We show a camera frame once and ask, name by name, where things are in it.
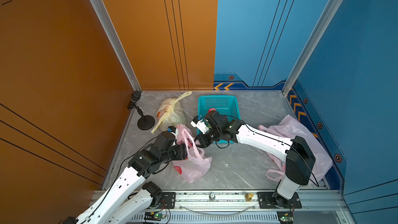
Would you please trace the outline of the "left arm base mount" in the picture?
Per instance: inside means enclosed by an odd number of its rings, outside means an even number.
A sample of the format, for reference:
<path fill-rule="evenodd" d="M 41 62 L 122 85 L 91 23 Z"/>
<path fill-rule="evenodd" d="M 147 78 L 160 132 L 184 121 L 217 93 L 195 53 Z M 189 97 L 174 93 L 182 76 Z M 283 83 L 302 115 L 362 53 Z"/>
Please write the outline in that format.
<path fill-rule="evenodd" d="M 162 192 L 152 199 L 149 208 L 163 208 L 174 209 L 176 203 L 176 193 L 175 192 Z"/>

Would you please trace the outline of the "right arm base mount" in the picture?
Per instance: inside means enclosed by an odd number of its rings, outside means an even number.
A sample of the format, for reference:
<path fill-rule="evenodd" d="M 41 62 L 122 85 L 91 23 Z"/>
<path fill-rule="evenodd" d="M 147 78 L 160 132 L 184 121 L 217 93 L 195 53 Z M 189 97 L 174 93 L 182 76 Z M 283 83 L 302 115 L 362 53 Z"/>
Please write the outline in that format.
<path fill-rule="evenodd" d="M 294 208 L 301 209 L 302 203 L 297 192 L 293 194 L 293 197 L 288 200 L 280 196 L 277 192 L 258 192 L 258 202 L 260 209 L 278 209 L 278 208 Z"/>

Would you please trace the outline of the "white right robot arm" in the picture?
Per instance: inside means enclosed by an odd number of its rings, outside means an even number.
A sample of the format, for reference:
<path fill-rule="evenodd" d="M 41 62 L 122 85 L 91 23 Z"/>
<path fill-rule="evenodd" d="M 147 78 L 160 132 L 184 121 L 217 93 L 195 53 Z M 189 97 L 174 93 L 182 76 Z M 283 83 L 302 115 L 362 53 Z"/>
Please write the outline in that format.
<path fill-rule="evenodd" d="M 201 132 L 196 140 L 202 148 L 217 141 L 234 142 L 266 151 L 284 162 L 285 176 L 280 180 L 274 197 L 291 200 L 300 186 L 306 186 L 313 176 L 316 159 L 302 137 L 290 139 L 267 134 L 244 124 L 242 120 L 229 122 L 222 118 L 221 123 L 214 123 L 194 118 L 191 125 Z"/>

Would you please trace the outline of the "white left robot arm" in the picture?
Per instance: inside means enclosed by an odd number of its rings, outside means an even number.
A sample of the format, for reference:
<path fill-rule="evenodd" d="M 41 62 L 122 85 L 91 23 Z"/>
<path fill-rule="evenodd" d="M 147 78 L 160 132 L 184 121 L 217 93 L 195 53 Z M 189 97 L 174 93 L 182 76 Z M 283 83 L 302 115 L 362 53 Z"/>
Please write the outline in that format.
<path fill-rule="evenodd" d="M 78 217 L 68 217 L 62 224 L 126 223 L 133 215 L 159 202 L 162 190 L 146 179 L 159 173 L 161 165 L 187 158 L 185 145 L 177 144 L 179 131 L 169 127 L 148 141 L 134 155 L 108 190 Z"/>

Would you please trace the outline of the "pink plastic bag with hearts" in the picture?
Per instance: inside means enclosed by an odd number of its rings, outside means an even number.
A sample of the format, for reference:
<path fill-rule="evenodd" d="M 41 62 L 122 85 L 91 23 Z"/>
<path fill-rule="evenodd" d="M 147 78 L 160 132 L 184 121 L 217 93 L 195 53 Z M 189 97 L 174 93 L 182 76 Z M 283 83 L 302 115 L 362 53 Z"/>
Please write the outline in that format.
<path fill-rule="evenodd" d="M 325 148 L 310 130 L 294 117 L 287 115 L 278 125 L 268 128 L 260 125 L 258 129 L 268 134 L 294 140 L 294 150 L 300 152 L 302 156 L 299 161 L 302 162 L 305 159 L 308 165 L 313 167 L 311 180 L 314 182 L 321 181 L 332 167 L 332 159 Z"/>

